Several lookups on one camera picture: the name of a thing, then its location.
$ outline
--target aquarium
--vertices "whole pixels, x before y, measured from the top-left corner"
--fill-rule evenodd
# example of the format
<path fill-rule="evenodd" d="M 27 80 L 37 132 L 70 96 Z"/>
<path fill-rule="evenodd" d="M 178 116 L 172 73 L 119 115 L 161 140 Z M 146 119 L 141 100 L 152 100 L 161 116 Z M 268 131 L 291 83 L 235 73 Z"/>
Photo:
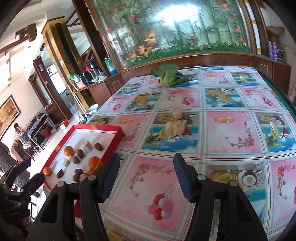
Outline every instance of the aquarium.
<path fill-rule="evenodd" d="M 122 68 L 209 51 L 251 52 L 237 0 L 91 0 Z"/>

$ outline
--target plastic bottle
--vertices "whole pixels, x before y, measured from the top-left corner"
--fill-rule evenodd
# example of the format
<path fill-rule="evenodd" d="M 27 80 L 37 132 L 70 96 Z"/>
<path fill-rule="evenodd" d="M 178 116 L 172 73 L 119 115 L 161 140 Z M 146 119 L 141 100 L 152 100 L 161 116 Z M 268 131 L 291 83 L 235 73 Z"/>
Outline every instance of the plastic bottle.
<path fill-rule="evenodd" d="M 270 41 L 268 41 L 268 57 L 274 59 L 273 46 Z"/>
<path fill-rule="evenodd" d="M 117 74 L 117 70 L 114 67 L 113 61 L 111 60 L 109 54 L 105 56 L 105 64 L 110 72 L 110 75 Z"/>
<path fill-rule="evenodd" d="M 272 44 L 272 51 L 273 51 L 273 56 L 274 56 L 274 60 L 277 61 L 277 46 L 275 43 Z"/>

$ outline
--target orange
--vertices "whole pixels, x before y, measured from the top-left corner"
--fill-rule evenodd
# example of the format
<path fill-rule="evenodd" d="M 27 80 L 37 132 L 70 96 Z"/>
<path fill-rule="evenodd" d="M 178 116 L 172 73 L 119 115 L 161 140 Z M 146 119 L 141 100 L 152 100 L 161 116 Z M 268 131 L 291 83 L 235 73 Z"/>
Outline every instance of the orange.
<path fill-rule="evenodd" d="M 64 154 L 66 156 L 73 156 L 74 155 L 74 150 L 73 150 L 72 146 L 66 146 L 64 148 Z"/>
<path fill-rule="evenodd" d="M 97 157 L 97 156 L 92 156 L 89 159 L 89 167 L 91 170 L 94 170 L 97 166 L 97 164 L 101 161 L 101 158 Z"/>
<path fill-rule="evenodd" d="M 43 173 L 45 176 L 50 176 L 52 174 L 52 171 L 49 167 L 43 168 Z"/>

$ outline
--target printed balloon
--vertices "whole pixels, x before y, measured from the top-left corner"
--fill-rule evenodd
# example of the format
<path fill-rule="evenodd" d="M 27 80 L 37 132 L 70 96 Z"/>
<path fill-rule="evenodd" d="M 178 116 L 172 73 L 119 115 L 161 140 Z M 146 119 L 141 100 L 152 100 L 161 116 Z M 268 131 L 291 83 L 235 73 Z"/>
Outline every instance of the printed balloon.
<path fill-rule="evenodd" d="M 162 215 L 161 215 L 161 211 L 162 211 L 161 208 L 158 208 L 158 209 L 155 210 L 154 218 L 155 218 L 156 220 L 162 220 L 162 219 L 163 219 L 163 217 L 162 217 Z"/>
<path fill-rule="evenodd" d="M 156 209 L 158 209 L 158 206 L 153 203 L 148 207 L 148 213 L 154 214 Z"/>
<path fill-rule="evenodd" d="M 158 194 L 158 195 L 156 195 L 155 198 L 154 198 L 154 204 L 155 204 L 155 205 L 158 205 L 159 200 L 161 200 L 161 199 L 164 198 L 164 197 L 165 197 L 165 196 L 164 196 L 163 194 Z"/>
<path fill-rule="evenodd" d="M 161 211 L 161 216 L 164 219 L 168 219 L 169 217 L 171 217 L 172 214 L 173 214 L 173 211 L 170 211 L 170 212 L 167 212 L 167 213 L 164 210 Z"/>
<path fill-rule="evenodd" d="M 165 204 L 163 205 L 163 210 L 166 213 L 170 212 L 173 208 L 174 208 L 174 203 L 171 200 L 165 202 Z"/>
<path fill-rule="evenodd" d="M 163 208 L 164 204 L 168 201 L 169 199 L 167 197 L 162 198 L 161 200 L 159 200 L 158 202 L 158 206 L 160 208 Z"/>

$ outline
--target framed painting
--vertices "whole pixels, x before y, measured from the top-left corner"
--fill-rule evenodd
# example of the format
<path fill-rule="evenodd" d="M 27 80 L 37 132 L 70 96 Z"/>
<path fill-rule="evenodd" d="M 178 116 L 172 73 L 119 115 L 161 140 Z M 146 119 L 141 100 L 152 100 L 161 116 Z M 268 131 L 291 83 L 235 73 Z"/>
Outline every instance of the framed painting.
<path fill-rule="evenodd" d="M 11 95 L 0 107 L 0 140 L 19 114 L 20 110 Z"/>

